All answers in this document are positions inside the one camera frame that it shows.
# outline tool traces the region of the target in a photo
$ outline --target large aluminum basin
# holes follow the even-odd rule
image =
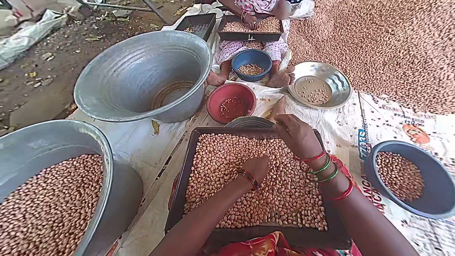
[[[212,52],[183,31],[144,33],[117,43],[82,71],[74,100],[85,114],[107,122],[190,118],[201,107]]]
[[[117,163],[104,134],[74,120],[30,125],[0,138],[0,203],[42,169],[82,154],[103,157],[100,199],[74,256],[105,255],[127,229],[142,199],[142,180]]]

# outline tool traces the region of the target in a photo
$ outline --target green bangle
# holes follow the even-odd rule
[[[328,181],[330,179],[333,179],[338,173],[338,166],[335,164],[335,171],[334,173],[332,173],[332,175],[330,175],[330,177],[326,178],[326,179],[323,179],[323,180],[312,180],[313,182],[324,182],[324,181]]]
[[[328,154],[327,155],[327,162],[325,163],[324,167],[322,167],[322,169],[320,169],[319,171],[315,171],[315,172],[307,172],[308,174],[316,174],[316,173],[320,173],[322,171],[324,171],[325,169],[327,169],[329,167],[329,164],[330,164],[330,157]]]

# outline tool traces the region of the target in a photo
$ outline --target blue plastic bowl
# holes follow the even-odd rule
[[[400,154],[419,168],[425,185],[421,197],[412,202],[401,201],[385,186],[376,169],[376,154],[379,151]],[[431,219],[455,215],[455,185],[452,178],[438,160],[414,145],[394,140],[377,144],[365,161],[365,173],[373,187],[403,209]]]
[[[244,75],[238,71],[238,68],[246,64],[256,64],[261,67],[264,72],[254,76]],[[239,52],[232,59],[231,67],[240,79],[248,82],[256,82],[261,80],[270,71],[272,68],[272,59],[264,51],[248,49]]]

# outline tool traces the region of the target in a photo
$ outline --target red plastic bowl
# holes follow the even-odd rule
[[[221,111],[221,105],[226,100],[240,100],[245,108],[243,113],[239,113],[239,109],[234,105],[227,104],[227,113]],[[218,123],[227,124],[238,117],[251,116],[256,108],[256,96],[253,91],[246,85],[240,83],[227,83],[213,90],[207,99],[207,111],[213,120]]]

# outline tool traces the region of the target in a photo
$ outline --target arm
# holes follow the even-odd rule
[[[301,159],[319,155],[322,148],[311,127],[294,115],[278,115],[276,129],[292,152]],[[306,162],[313,170],[321,169],[327,156]],[[335,166],[317,174],[319,179],[329,177]],[[331,180],[319,183],[326,198],[334,198],[348,189],[349,180],[340,172]],[[415,249],[376,207],[354,188],[344,199],[335,203],[343,224],[363,256],[418,256]]]
[[[230,12],[232,12],[235,16],[241,18],[243,9],[235,5],[234,0],[219,0],[220,4],[222,4],[226,9]],[[256,19],[255,16],[247,13],[245,15],[245,18],[243,19],[243,22],[247,24],[252,30],[255,30],[258,28],[258,20]]]
[[[242,168],[249,171],[261,183],[268,174],[268,156],[249,159]],[[251,188],[251,183],[239,175],[207,201],[186,214],[164,236],[149,256],[195,255],[228,209]]]

